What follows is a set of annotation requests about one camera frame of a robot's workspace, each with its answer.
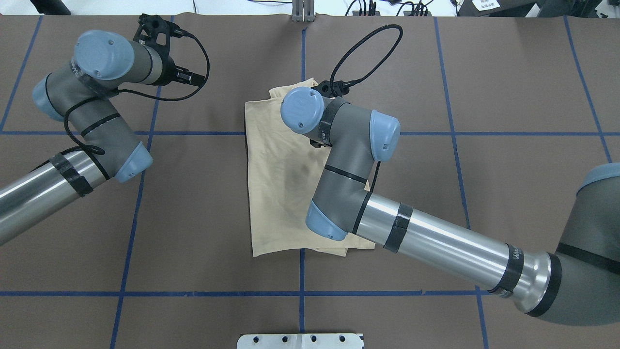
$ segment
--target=beige cloth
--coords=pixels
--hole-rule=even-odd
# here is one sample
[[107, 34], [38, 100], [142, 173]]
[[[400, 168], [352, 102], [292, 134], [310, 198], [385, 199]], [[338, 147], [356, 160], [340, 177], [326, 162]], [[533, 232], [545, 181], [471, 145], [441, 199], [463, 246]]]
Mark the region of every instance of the beige cloth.
[[374, 243], [353, 234], [332, 241], [306, 227], [308, 206], [330, 149], [315, 149], [308, 138], [291, 131], [280, 117], [280, 105], [293, 88], [316, 85], [309, 79], [271, 89], [270, 99], [246, 103], [247, 187], [255, 257], [293, 248], [338, 256], [345, 256], [348, 248], [374, 248]]

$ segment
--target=white label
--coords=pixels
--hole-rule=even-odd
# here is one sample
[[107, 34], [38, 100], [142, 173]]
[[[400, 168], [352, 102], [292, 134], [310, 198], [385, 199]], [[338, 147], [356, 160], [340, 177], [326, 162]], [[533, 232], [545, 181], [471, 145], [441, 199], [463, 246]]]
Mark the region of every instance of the white label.
[[478, 11], [486, 11], [500, 7], [497, 0], [472, 0]]

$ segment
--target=light blue end cap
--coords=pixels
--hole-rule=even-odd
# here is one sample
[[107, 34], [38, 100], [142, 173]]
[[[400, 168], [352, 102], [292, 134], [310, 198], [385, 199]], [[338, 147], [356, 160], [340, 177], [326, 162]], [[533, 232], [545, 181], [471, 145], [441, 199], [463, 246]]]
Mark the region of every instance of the light blue end cap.
[[338, 225], [335, 225], [318, 207], [316, 207], [314, 200], [310, 201], [310, 207], [308, 207], [306, 226], [320, 236], [335, 241], [342, 241], [347, 236], [347, 232], [340, 229]]
[[32, 100], [40, 111], [46, 113], [49, 117], [56, 121], [64, 121], [64, 117], [60, 115], [54, 106], [51, 105], [50, 98], [47, 95], [47, 76], [41, 80], [32, 90]]
[[153, 158], [151, 154], [149, 154], [149, 151], [144, 147], [144, 144], [140, 142], [129, 158], [127, 158], [127, 161], [121, 166], [115, 177], [117, 181], [125, 183], [149, 168], [152, 164]]
[[370, 150], [375, 161], [388, 161], [401, 136], [401, 123], [378, 111], [370, 113]]
[[308, 87], [298, 87], [284, 96], [280, 107], [282, 121], [296, 134], [306, 134], [321, 121], [325, 110], [323, 97]]
[[77, 42], [74, 48], [76, 63], [95, 79], [118, 79], [133, 66], [133, 47], [121, 35], [89, 30]]
[[605, 165], [594, 167], [583, 180], [583, 185], [579, 190], [588, 184], [602, 181], [603, 179], [620, 177], [620, 163], [607, 163]]

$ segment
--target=white floor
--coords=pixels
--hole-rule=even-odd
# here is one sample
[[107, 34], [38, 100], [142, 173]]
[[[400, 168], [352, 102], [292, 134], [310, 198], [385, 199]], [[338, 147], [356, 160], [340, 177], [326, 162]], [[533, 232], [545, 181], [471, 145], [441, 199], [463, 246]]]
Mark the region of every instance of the white floor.
[[[179, 14], [182, 12], [194, 12], [194, 4], [199, 14], [290, 14], [290, 4], [251, 3], [248, 0], [64, 0], [66, 6], [76, 15], [122, 15], [122, 14]], [[333, 16], [343, 16], [350, 4], [349, 0], [315, 0], [317, 13]], [[377, 10], [382, 16], [394, 16], [400, 5], [391, 6], [386, 1], [378, 1]], [[354, 5], [352, 10], [359, 9]], [[428, 5], [433, 16], [454, 16], [456, 11], [450, 0], [433, 0]], [[607, 5], [607, 0], [597, 7], [599, 13], [612, 18], [620, 18], [618, 6]], [[38, 14], [29, 0], [2, 0], [0, 1], [0, 14]]]

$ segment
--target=metallic silver tube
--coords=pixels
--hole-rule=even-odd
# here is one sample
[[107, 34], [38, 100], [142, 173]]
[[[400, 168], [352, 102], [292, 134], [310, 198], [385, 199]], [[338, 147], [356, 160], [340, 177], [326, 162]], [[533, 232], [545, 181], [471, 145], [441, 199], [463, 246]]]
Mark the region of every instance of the metallic silver tube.
[[[82, 151], [64, 156], [92, 188], [105, 182]], [[79, 198], [52, 164], [46, 164], [0, 189], [0, 246]]]
[[[385, 246], [399, 206], [398, 202], [372, 194], [357, 235]], [[505, 243], [418, 210], [413, 210], [397, 252], [487, 290], [500, 284], [509, 259], [513, 257]], [[523, 271], [517, 275], [518, 283], [512, 292], [505, 292], [502, 297], [512, 297], [520, 311], [529, 312], [541, 302], [550, 273], [551, 261], [547, 253], [523, 253]]]

